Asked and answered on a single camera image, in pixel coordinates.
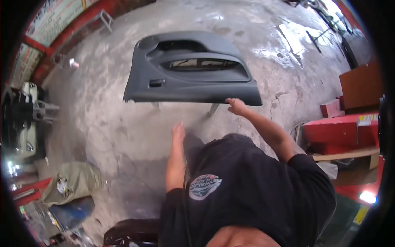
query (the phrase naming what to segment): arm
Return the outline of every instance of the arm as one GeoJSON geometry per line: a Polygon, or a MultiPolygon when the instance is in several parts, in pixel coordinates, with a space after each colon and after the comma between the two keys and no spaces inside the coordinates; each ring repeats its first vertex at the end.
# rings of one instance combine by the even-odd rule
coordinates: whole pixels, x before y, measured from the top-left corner
{"type": "Polygon", "coordinates": [[[166,168],[166,192],[176,188],[183,188],[185,175],[185,158],[183,142],[185,137],[184,124],[181,122],[171,129],[172,142],[169,160],[166,168]]]}
{"type": "Polygon", "coordinates": [[[230,112],[247,118],[253,124],[280,161],[288,162],[294,155],[306,154],[282,127],[250,110],[240,99],[227,98],[226,102],[231,105],[228,108],[230,112]]]}

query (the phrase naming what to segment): shirt logo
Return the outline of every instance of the shirt logo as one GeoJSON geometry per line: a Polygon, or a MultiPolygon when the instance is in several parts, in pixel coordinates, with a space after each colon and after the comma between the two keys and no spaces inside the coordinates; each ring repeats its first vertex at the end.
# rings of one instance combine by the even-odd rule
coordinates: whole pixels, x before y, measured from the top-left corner
{"type": "Polygon", "coordinates": [[[189,186],[189,197],[202,201],[213,193],[220,185],[222,179],[213,174],[206,174],[195,178],[189,186]]]}

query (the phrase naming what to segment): black t-shirt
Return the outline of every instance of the black t-shirt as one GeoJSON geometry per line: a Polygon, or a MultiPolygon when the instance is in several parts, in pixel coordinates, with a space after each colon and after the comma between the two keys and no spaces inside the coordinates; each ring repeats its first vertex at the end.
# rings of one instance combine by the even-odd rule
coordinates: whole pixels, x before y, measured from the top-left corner
{"type": "Polygon", "coordinates": [[[312,246],[336,208],[330,179],[305,154],[285,164],[253,143],[222,139],[207,144],[198,160],[187,191],[166,195],[161,246],[188,246],[183,198],[193,247],[230,225],[260,229],[282,247],[312,246]]]}

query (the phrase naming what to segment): sack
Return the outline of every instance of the sack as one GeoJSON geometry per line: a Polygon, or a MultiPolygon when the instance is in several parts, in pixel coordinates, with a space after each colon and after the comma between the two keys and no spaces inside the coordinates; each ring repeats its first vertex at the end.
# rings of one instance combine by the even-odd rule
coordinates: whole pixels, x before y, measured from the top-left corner
{"type": "Polygon", "coordinates": [[[70,162],[62,164],[59,173],[52,178],[47,189],[41,197],[41,201],[51,207],[52,205],[62,205],[74,199],[91,195],[95,190],[103,186],[105,180],[100,175],[100,171],[85,162],[70,162]],[[67,197],[58,192],[56,184],[59,178],[67,180],[67,197]]]}

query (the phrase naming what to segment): yellow sticker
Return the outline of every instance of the yellow sticker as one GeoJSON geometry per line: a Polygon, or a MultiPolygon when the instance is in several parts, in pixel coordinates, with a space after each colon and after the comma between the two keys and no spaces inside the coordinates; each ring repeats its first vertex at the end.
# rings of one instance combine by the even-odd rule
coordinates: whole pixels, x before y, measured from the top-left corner
{"type": "Polygon", "coordinates": [[[353,222],[356,223],[357,225],[360,225],[363,221],[363,219],[366,216],[366,213],[368,212],[369,208],[366,206],[361,205],[360,209],[358,210],[357,215],[355,216],[353,222]]]}

